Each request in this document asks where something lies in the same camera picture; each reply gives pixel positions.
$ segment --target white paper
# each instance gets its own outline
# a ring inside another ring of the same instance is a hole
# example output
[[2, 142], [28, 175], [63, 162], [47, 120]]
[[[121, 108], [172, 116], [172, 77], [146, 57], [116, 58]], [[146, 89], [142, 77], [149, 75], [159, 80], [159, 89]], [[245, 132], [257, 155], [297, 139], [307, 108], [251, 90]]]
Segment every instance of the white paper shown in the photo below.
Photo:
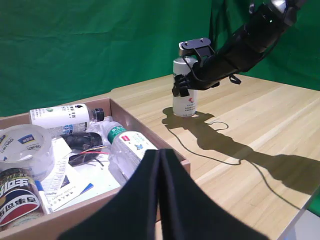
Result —
[[70, 147], [62, 137], [52, 140], [52, 149], [54, 154], [54, 167], [49, 176], [41, 182], [45, 192], [60, 189], [65, 179], [66, 166], [69, 162], [69, 154], [71, 153]]
[[58, 210], [66, 203], [78, 197], [88, 185], [90, 185], [90, 182], [80, 175], [70, 164], [67, 164], [61, 188], [58, 191], [45, 192], [52, 211]]
[[120, 187], [120, 184], [108, 169], [110, 163], [108, 161], [108, 155], [100, 154], [97, 159], [99, 159], [104, 166], [96, 160], [93, 160], [86, 164], [73, 167], [81, 176], [85, 176], [90, 183], [93, 184], [93, 188], [71, 200], [60, 209], [94, 198], [95, 196]]

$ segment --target black object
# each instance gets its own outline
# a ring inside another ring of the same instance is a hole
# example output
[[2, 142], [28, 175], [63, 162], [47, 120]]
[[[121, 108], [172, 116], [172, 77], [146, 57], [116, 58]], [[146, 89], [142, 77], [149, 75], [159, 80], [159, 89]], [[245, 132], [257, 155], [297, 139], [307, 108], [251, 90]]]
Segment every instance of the black object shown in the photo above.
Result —
[[268, 239], [215, 204], [172, 149], [147, 150], [119, 193], [58, 239], [154, 240], [158, 204], [164, 240]]
[[185, 97], [189, 95], [188, 89], [207, 90], [217, 87], [222, 79], [234, 79], [234, 74], [247, 72], [262, 61], [277, 45], [281, 35], [296, 23], [297, 12], [306, 0], [283, 0], [286, 6], [284, 12], [274, 2], [262, 3], [255, 11], [254, 1], [251, 1], [249, 22], [236, 30], [217, 52], [212, 50], [209, 55], [206, 50], [207, 58], [199, 57], [199, 50], [208, 49], [209, 39], [200, 38], [182, 43], [180, 56], [196, 56], [198, 62], [192, 68], [189, 66], [191, 72], [187, 75], [174, 77], [173, 95]]
[[[85, 151], [102, 145], [102, 138], [96, 132], [76, 132], [72, 134], [61, 135], [61, 137], [72, 150]], [[85, 164], [94, 160], [98, 155], [99, 153], [72, 155], [69, 157], [69, 164], [73, 167]]]
[[96, 121], [101, 122], [105, 120], [105, 112], [102, 108], [95, 108]]

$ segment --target black robotic arm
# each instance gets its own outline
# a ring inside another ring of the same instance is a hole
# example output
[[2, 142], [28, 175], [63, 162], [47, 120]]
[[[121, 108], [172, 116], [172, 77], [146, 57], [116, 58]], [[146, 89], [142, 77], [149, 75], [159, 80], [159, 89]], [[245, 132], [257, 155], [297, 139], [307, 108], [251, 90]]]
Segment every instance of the black robotic arm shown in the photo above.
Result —
[[251, 4], [250, 21], [236, 30], [217, 52], [211, 48], [208, 38], [181, 42], [179, 55], [182, 58], [196, 56], [198, 62], [189, 66], [189, 74], [174, 77], [173, 95], [185, 97], [189, 95], [188, 89], [217, 87], [226, 77], [240, 84], [234, 74], [249, 71], [273, 50], [281, 35], [296, 23], [297, 12], [306, 1], [269, 0], [254, 12]]

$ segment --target green label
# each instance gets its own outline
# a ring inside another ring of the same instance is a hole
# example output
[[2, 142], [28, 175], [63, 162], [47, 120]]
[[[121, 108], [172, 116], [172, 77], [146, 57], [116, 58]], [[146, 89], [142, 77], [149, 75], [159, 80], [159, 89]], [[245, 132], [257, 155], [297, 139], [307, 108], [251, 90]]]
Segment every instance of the green label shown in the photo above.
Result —
[[116, 126], [116, 127], [112, 128], [111, 131], [108, 133], [108, 137], [107, 137], [108, 141], [112, 144], [112, 142], [114, 141], [115, 137], [118, 134], [124, 133], [126, 131], [127, 130], [122, 126]]

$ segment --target wooden surface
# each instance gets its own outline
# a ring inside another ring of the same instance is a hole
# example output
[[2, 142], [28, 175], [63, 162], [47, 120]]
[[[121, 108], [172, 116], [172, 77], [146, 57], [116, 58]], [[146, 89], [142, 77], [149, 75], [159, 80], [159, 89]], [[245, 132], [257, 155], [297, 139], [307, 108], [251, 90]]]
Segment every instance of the wooden surface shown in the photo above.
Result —
[[173, 115], [171, 75], [91, 99], [114, 99], [191, 162], [213, 201], [276, 240], [320, 184], [320, 92], [240, 78], [200, 91], [189, 119]]

